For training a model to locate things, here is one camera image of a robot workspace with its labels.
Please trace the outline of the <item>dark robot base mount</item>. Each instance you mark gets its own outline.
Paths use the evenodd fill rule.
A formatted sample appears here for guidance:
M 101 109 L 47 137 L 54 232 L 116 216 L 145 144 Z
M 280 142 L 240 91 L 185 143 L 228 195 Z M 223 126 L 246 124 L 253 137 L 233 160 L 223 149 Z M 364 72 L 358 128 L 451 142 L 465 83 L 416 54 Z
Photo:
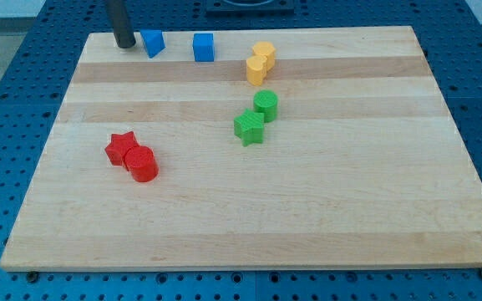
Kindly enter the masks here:
M 293 0 L 207 0 L 205 13 L 211 16 L 228 13 L 290 13 L 294 7 Z

